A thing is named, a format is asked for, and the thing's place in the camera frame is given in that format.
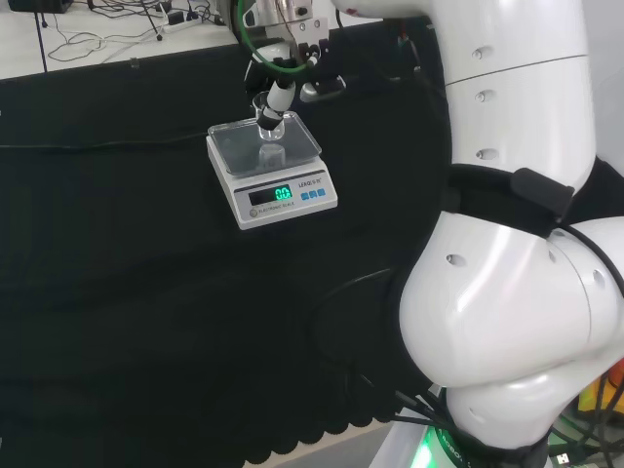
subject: white table surface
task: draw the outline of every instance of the white table surface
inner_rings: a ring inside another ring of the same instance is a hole
[[[193,7],[206,5],[206,0],[191,0]],[[213,0],[212,11],[215,12]],[[174,0],[175,8],[188,8],[186,0]],[[330,0],[316,0],[314,3],[315,16],[330,18],[330,26],[336,27],[333,17],[333,6]],[[85,4],[72,4],[66,13],[57,15],[58,27],[61,31],[93,32],[100,36],[123,34],[138,35],[150,29],[151,25],[146,17],[130,16],[121,19],[108,19],[89,10]],[[46,15],[48,28],[42,30],[46,54],[64,43],[64,39],[55,29],[55,18]],[[156,24],[160,19],[154,18]],[[345,17],[345,25],[363,22],[361,19]],[[131,58],[145,58],[174,54],[184,51],[205,49],[235,44],[234,35],[225,26],[215,26],[209,22],[191,26],[170,34],[163,34],[163,40],[157,42],[155,34],[146,34],[148,40],[135,44],[130,49],[109,61],[122,61]],[[138,39],[116,38],[122,41],[137,41]],[[54,57],[71,59],[86,54],[93,47],[93,43],[63,48],[54,54]],[[93,52],[86,58],[70,62],[60,62],[47,58],[48,70],[62,70],[85,65],[102,63],[115,52],[127,47],[127,44],[107,43],[104,50]],[[31,13],[16,13],[9,8],[8,0],[0,0],[0,80],[34,73],[43,72],[43,63],[37,39],[37,30],[34,16]]]

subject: black cloth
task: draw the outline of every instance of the black cloth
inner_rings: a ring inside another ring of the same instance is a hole
[[[388,74],[409,73],[391,27],[351,30]],[[383,420],[391,389],[428,386],[405,357],[396,312],[440,212],[446,112],[422,87],[373,76],[339,34],[330,67],[348,93],[294,105],[323,147],[335,210],[239,231],[201,138],[0,153],[1,466],[239,467]],[[439,82],[433,32],[413,21],[409,35]],[[0,139],[203,132],[251,115],[247,64],[233,46],[7,80]],[[609,175],[609,195],[621,193]],[[588,186],[605,190],[593,177]],[[621,202],[612,207],[620,214]]]

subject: green digital display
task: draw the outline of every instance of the green digital display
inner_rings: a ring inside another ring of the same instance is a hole
[[[291,193],[291,189],[289,187],[275,189],[275,200],[288,200],[292,197],[293,194]]]
[[[292,197],[293,193],[289,185],[280,185],[279,187],[266,188],[258,192],[250,193],[250,201],[254,207],[264,205],[265,203],[289,200]]]

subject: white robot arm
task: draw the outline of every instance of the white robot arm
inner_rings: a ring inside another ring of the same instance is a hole
[[[353,16],[431,18],[456,169],[488,178],[526,168],[582,188],[596,144],[581,0],[332,1]],[[624,271],[624,219],[577,229]],[[447,387],[457,426],[517,449],[543,440],[624,357],[623,307],[609,270],[574,236],[442,212],[400,320],[413,360]]]

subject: electronic scale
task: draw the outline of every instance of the electronic scale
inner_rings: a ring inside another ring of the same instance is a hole
[[[209,129],[208,154],[241,229],[335,208],[338,197],[321,147],[287,112],[278,137],[255,119]]]

